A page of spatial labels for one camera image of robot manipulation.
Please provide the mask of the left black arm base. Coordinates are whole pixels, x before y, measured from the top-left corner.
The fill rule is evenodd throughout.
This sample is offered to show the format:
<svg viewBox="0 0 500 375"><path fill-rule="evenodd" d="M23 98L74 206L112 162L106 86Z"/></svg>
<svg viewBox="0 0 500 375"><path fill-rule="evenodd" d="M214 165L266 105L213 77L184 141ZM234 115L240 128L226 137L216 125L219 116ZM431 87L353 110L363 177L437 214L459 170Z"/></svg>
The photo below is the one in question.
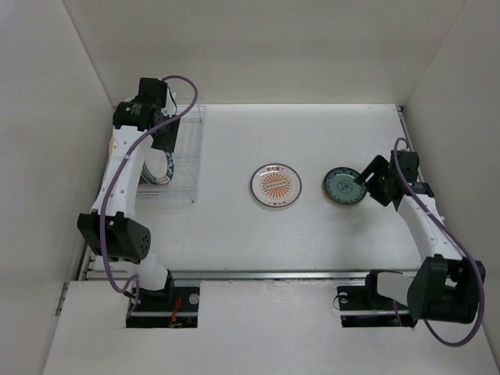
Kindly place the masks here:
<svg viewBox="0 0 500 375"><path fill-rule="evenodd" d="M126 328L185 329L198 327L200 283L181 281L166 298L146 296L126 318Z"/></svg>

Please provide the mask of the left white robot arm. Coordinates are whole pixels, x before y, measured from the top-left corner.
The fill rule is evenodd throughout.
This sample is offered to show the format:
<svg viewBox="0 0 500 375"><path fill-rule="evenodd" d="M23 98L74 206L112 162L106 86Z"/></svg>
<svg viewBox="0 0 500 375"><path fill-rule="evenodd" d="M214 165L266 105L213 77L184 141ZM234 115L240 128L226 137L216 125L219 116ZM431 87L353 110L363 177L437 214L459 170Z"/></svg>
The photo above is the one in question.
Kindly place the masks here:
<svg viewBox="0 0 500 375"><path fill-rule="evenodd" d="M143 165L157 133L166 121L169 86L164 80L141 78L137 95L121 102L112 116L112 144L101 190L89 213L81 213L77 228L105 271L112 262L129 265L135 293L157 309L175 299L173 279L151 250L151 232L135 219L135 201Z"/></svg>

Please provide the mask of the white orange sunburst plate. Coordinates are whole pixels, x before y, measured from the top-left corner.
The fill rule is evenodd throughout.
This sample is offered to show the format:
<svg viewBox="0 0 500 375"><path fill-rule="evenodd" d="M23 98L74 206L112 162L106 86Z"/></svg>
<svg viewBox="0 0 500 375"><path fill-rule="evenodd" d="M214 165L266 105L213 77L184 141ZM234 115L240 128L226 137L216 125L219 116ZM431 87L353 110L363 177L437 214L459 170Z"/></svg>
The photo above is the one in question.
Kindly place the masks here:
<svg viewBox="0 0 500 375"><path fill-rule="evenodd" d="M302 179L288 165L269 163L252 174L249 187L258 203L270 209L281 209L298 200L302 193Z"/></svg>

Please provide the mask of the yellow patterned plate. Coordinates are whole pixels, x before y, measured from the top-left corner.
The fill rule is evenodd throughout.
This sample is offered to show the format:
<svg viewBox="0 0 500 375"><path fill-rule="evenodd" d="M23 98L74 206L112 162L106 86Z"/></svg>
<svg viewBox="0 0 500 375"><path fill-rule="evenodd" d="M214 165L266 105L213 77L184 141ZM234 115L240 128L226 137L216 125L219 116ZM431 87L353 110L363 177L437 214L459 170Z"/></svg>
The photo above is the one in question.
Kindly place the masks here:
<svg viewBox="0 0 500 375"><path fill-rule="evenodd" d="M322 181L322 192L325 196L325 198L327 198L328 200L330 200L330 196L329 196L329 192L327 190L327 175L325 175L323 177L323 181Z"/></svg>

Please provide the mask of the green rimmed white plate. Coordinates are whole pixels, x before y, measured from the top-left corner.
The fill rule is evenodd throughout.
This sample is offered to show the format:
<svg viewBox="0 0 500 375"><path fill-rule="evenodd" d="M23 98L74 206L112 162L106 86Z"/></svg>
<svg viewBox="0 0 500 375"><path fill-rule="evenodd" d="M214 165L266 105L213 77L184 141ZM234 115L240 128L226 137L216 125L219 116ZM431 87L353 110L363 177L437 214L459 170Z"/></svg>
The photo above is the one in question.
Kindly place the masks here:
<svg viewBox="0 0 500 375"><path fill-rule="evenodd" d="M146 184L167 185L173 179L174 168L170 152L151 148L145 157L141 178Z"/></svg>

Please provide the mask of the blue floral green plate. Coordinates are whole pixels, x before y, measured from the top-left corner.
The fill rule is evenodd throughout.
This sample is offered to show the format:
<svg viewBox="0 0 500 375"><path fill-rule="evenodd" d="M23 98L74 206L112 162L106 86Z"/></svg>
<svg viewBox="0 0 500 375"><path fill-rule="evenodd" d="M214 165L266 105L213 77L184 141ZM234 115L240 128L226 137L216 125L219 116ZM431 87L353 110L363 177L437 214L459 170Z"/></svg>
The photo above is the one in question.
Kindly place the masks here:
<svg viewBox="0 0 500 375"><path fill-rule="evenodd" d="M346 166L336 167L327 174L330 200L339 205L355 205L366 197L366 188L354 183L357 170Z"/></svg>

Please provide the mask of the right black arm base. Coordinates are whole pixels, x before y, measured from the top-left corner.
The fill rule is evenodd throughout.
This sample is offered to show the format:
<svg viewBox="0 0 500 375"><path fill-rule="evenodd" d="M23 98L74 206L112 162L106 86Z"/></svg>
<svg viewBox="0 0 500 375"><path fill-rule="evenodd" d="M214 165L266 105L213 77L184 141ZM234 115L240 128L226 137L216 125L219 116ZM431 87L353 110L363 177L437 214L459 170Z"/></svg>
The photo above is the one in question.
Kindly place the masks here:
<svg viewBox="0 0 500 375"><path fill-rule="evenodd" d="M362 285L337 286L334 307L340 311L343 328L414 328L417 321L408 309L380 296L369 296Z"/></svg>

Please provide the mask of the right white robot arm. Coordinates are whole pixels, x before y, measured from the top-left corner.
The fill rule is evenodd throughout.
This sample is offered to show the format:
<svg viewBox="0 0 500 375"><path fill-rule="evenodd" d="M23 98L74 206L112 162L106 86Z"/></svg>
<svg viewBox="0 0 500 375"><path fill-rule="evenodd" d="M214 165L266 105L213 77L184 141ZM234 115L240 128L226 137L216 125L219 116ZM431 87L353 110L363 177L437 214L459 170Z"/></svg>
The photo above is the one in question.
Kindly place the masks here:
<svg viewBox="0 0 500 375"><path fill-rule="evenodd" d="M378 155L355 179L376 202L395 207L422 260L414 277L371 270L362 299L373 308L394 300L415 320L472 323L484 297L486 269L445 232L430 185L416 179L419 161L415 152L392 152L390 159Z"/></svg>

